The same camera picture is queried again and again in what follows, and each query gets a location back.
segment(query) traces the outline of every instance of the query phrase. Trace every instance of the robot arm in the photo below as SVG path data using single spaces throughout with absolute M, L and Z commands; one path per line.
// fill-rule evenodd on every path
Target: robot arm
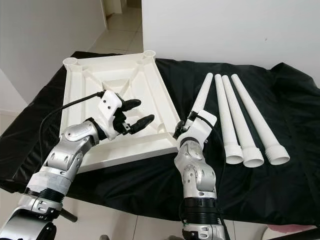
M 179 148 L 174 164 L 183 184 L 182 234 L 186 240 L 225 240 L 217 214 L 216 174 L 203 156 L 204 143 L 217 121 L 203 110 L 212 78 L 208 73 L 186 123 L 178 123 L 174 134 Z
M 0 240 L 53 240 L 57 229 L 52 221 L 62 210 L 63 198 L 84 155 L 101 140 L 134 134 L 153 121 L 154 116 L 149 115 L 133 125 L 125 122 L 123 112 L 140 104 L 140 100 L 124 101 L 107 90 L 98 105 L 96 120 L 89 118 L 65 129 L 39 172 L 32 175 L 18 207 L 0 230 Z

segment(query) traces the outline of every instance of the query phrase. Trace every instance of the black cloth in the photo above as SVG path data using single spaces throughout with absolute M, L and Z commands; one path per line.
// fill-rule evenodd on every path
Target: black cloth
M 110 56 L 75 52 L 73 57 Z M 311 77 L 284 63 L 271 70 L 253 65 L 197 63 L 156 59 L 166 88 L 181 119 L 186 119 L 208 72 L 237 73 L 279 142 L 290 154 L 286 164 L 270 165 L 264 146 L 239 101 L 264 165 L 227 165 L 219 195 L 225 218 L 266 224 L 315 225 L 320 222 L 320 89 Z M 62 67 L 0 138 L 0 187 L 23 192 L 40 168 L 38 132 L 42 119 L 63 104 L 66 70 Z M 212 82 L 205 110 L 218 117 Z M 45 126 L 46 154 L 58 142 L 61 114 Z M 220 178 L 221 147 L 210 136 L 204 154 Z M 183 199 L 176 153 L 80 173 L 68 196 L 132 214 L 179 220 Z

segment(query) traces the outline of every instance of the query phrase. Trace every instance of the white plastic tray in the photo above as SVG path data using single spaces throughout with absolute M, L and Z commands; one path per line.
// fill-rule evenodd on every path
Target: white plastic tray
M 155 52 L 63 61 L 67 69 L 63 104 L 90 94 L 112 90 L 124 100 L 139 99 L 141 105 L 125 112 L 126 122 L 153 114 L 154 121 L 134 135 L 105 139 L 84 156 L 79 173 L 177 152 L 172 137 L 180 121 L 155 64 Z M 97 116 L 98 97 L 78 103 L 62 112 L 60 132 L 70 125 Z

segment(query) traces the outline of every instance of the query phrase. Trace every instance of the robotic hand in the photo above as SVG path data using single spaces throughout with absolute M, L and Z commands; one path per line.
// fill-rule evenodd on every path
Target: robotic hand
M 82 163 L 84 155 L 99 141 L 127 133 L 135 134 L 151 123 L 149 115 L 130 125 L 126 112 L 141 104 L 138 99 L 124 101 L 105 91 L 98 105 L 98 118 L 69 126 L 60 136 L 39 172 L 32 175 L 18 207 L 0 230 L 0 240 L 53 240 L 57 228 L 52 223 L 63 211 L 63 198 Z
M 180 121 L 173 135 L 179 148 L 174 164 L 182 177 L 186 240 L 225 240 L 216 209 L 216 175 L 203 156 L 204 143 L 217 121 L 203 110 L 212 78 L 212 73 L 206 75 L 186 123 Z

